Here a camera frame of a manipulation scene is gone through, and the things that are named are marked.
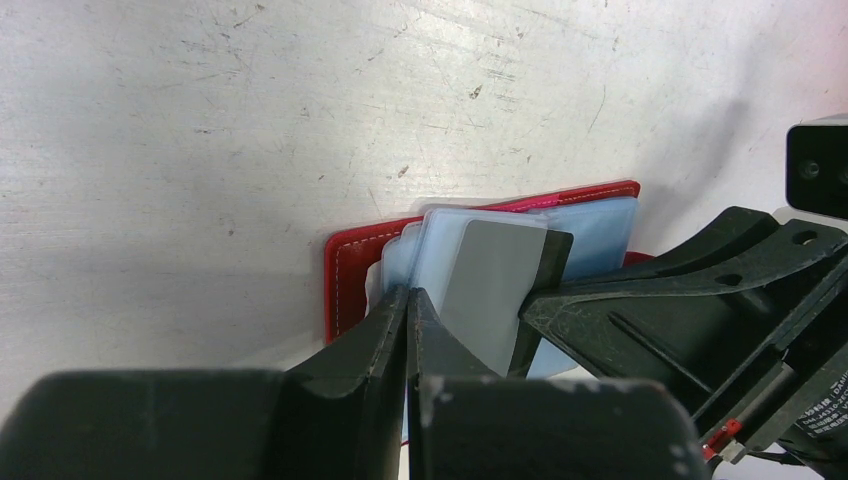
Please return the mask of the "grey black-striped card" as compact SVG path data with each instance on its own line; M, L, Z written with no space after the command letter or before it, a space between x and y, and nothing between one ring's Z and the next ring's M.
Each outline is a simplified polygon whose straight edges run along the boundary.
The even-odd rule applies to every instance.
M573 242L546 224L470 221L439 309L442 324L483 365L506 375L526 297L560 282Z

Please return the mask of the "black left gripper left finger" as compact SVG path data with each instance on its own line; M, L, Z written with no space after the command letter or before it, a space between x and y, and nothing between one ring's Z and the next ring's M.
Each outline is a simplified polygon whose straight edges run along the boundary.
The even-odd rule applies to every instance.
M408 291L290 370L65 371L1 429L5 479L393 479Z

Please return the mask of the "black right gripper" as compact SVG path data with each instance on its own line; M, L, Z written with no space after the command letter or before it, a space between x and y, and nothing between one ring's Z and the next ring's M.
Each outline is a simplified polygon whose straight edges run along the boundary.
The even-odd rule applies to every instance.
M721 212L647 261L531 296L521 321L599 377L664 385L711 468L847 476L847 235Z

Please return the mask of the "red leather card holder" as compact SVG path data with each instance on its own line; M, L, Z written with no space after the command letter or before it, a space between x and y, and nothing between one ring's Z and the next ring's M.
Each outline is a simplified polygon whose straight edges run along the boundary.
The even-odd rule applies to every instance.
M491 206L436 207L417 217L335 233L324 253L326 338L345 334L397 286L425 290L439 317L465 227L475 219L546 224L571 233L574 242L557 285L617 270L627 256L639 193L638 183L623 181ZM519 322L506 375L545 378L574 367L573 359Z

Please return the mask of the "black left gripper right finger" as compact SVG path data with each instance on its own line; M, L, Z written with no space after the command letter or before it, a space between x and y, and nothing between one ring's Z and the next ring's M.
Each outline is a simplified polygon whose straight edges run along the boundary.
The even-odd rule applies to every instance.
M413 479L707 479L694 426L659 384L497 375L441 323L427 292L407 305Z

